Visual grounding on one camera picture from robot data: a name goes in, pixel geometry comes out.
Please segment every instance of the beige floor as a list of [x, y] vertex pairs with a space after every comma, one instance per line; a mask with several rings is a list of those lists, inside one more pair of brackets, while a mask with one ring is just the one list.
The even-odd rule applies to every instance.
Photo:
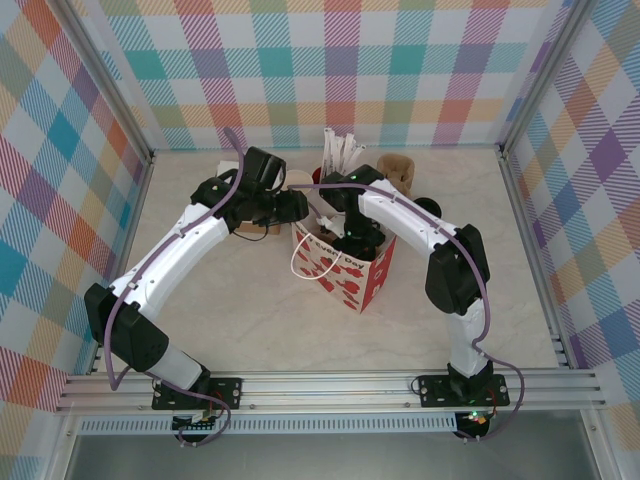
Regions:
[[[485, 348], [521, 367], [557, 366], [502, 177], [490, 149], [393, 149], [416, 162], [414, 196], [436, 199], [445, 220], [482, 232], [493, 323]], [[321, 150], [273, 150], [313, 170]], [[382, 149], [363, 159], [375, 163]], [[229, 152], [157, 158], [129, 265], [173, 225], [189, 195]], [[426, 263], [399, 242], [387, 283], [361, 315], [289, 270], [290, 227], [259, 243], [231, 236], [167, 300], [158, 325], [211, 370], [443, 368], [449, 337], [424, 293]]]

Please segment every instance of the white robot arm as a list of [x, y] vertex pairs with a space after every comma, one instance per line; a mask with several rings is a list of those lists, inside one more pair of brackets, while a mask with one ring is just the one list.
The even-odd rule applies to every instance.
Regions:
[[[388, 180], [377, 180], [371, 186], [409, 201]], [[440, 230], [451, 235], [457, 233], [455, 226], [429, 214], [440, 227], [434, 228], [397, 201], [380, 193], [366, 191], [360, 195], [358, 205], [365, 217], [387, 227], [427, 261], [437, 245], [444, 245], [448, 241]], [[465, 314], [446, 313], [446, 317], [451, 339], [451, 366], [465, 377], [478, 374], [487, 364], [487, 360], [472, 347], [473, 340], [480, 335], [484, 326], [482, 299], [475, 300]]]
[[[281, 162], [278, 164], [278, 171], [284, 164], [254, 148], [247, 152], [245, 161], [252, 158], [255, 160], [253, 163], [261, 165], [278, 160]], [[129, 287], [115, 317], [111, 337], [113, 353], [136, 371], [147, 372], [154, 378], [199, 395], [210, 394], [210, 372], [171, 345], [168, 337], [153, 322], [165, 300], [193, 266], [237, 228], [241, 221], [253, 220], [261, 225], [272, 225], [301, 220], [308, 215], [306, 198], [300, 192], [266, 190], [264, 185], [273, 185], [273, 179], [260, 175], [254, 172], [246, 181], [243, 177], [241, 188], [225, 208], [197, 227], [185, 229], [195, 219], [201, 218], [228, 190], [225, 182], [228, 176], [203, 182], [192, 195], [192, 204], [186, 207], [171, 231], [143, 260], [115, 280], [108, 289], [98, 284], [89, 289], [85, 295], [85, 303], [91, 330], [98, 342], [104, 342], [107, 317], [118, 297]], [[405, 240], [428, 261], [427, 295], [447, 316], [452, 345], [450, 375], [456, 376], [458, 382], [462, 379], [463, 383], [469, 383], [454, 390], [460, 390], [461, 396], [468, 398], [469, 389], [475, 388], [473, 385], [477, 385], [478, 377], [489, 378], [493, 375], [491, 362], [487, 362], [473, 344], [483, 330], [484, 307], [477, 292], [478, 285], [468, 271], [466, 261], [461, 258], [458, 250], [451, 247], [451, 242], [442, 232], [447, 232], [449, 236], [459, 236], [465, 229], [471, 228], [472, 234], [477, 233], [477, 230], [471, 226], [458, 229], [431, 214], [428, 214], [430, 222], [425, 221], [403, 206], [402, 203], [410, 200], [397, 192], [388, 180], [384, 180], [371, 167], [363, 166], [351, 175], [339, 179], [330, 177], [327, 178], [327, 183], [343, 182], [351, 185], [343, 189], [334, 185], [334, 190], [324, 190], [320, 186], [321, 196], [334, 208], [345, 212], [345, 235], [336, 240], [334, 247], [364, 256], [360, 258], [375, 254], [375, 246], [384, 240], [384, 235], [374, 225], [374, 222], [378, 222]], [[374, 187], [374, 191], [353, 188], [354, 180], [363, 187]], [[166, 240], [172, 236], [176, 238], [165, 246]], [[475, 240], [469, 238], [463, 240], [475, 242], [472, 245], [476, 247], [474, 261], [484, 266], [486, 282], [489, 272], [479, 234]], [[137, 275], [141, 266], [154, 255], [155, 258], [142, 276]]]

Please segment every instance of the paper bag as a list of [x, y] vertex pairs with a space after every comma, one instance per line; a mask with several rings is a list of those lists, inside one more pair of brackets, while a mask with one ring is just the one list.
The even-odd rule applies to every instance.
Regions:
[[[316, 229], [315, 226], [309, 226], [309, 228], [312, 234], [298, 249], [293, 266], [301, 275], [317, 277], [333, 264], [340, 252], [319, 238], [319, 227]], [[294, 223], [291, 230], [293, 248], [295, 248], [309, 230], [301, 223]], [[396, 237], [388, 230], [383, 233], [387, 238], [378, 248], [374, 261], [358, 260], [343, 253], [327, 275], [314, 281], [320, 283], [338, 301], [362, 313], [384, 285], [391, 266]]]

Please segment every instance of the plaid wallpaper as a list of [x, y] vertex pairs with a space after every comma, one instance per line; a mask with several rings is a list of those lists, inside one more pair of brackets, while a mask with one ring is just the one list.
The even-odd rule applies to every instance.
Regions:
[[143, 163], [45, 1], [0, 3], [4, 480], [44, 463], [66, 376], [91, 353], [82, 295], [113, 273]]
[[509, 129], [513, 124], [513, 120], [516, 118], [516, 115], [520, 111], [520, 107], [522, 106], [522, 102], [527, 98], [529, 92], [531, 91], [531, 87], [538, 77], [538, 72], [540, 71], [540, 67], [544, 64], [547, 56], [551, 52], [551, 46], [554, 44], [558, 35], [562, 31], [562, 27], [564, 26], [567, 18], [569, 17], [569, 13], [571, 11], [571, 7], [575, 3], [575, 0], [563, 0], [562, 6], [558, 10], [556, 14], [556, 18], [551, 25], [551, 28], [547, 32], [547, 36], [536, 55], [536, 59], [531, 64], [531, 68], [527, 73], [527, 76], [520, 86], [520, 90], [518, 91], [518, 96], [516, 97], [513, 105], [511, 106], [511, 110], [509, 110], [509, 114], [507, 115], [507, 119], [502, 125], [502, 129], [500, 130], [500, 135], [498, 136], [498, 140], [496, 143], [502, 144], [505, 141], [507, 134], [509, 133]]
[[640, 475], [640, 0], [601, 0], [512, 156], [581, 367]]
[[562, 0], [74, 4], [150, 143], [197, 149], [228, 146], [224, 126], [261, 146], [321, 146], [327, 125], [493, 144]]

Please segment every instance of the aluminum rail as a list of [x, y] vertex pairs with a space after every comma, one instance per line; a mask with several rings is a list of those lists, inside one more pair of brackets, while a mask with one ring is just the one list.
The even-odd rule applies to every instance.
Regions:
[[[526, 391], [522, 410], [581, 410], [604, 408], [605, 398], [591, 370], [525, 369]], [[519, 380], [505, 375], [513, 408]], [[422, 408], [409, 385], [418, 375], [446, 374], [443, 370], [390, 372], [224, 372], [214, 377], [243, 378], [241, 414], [318, 414], [464, 412], [469, 407]], [[151, 380], [133, 373], [112, 392], [106, 374], [71, 376], [58, 403], [58, 415], [141, 415], [151, 409]]]

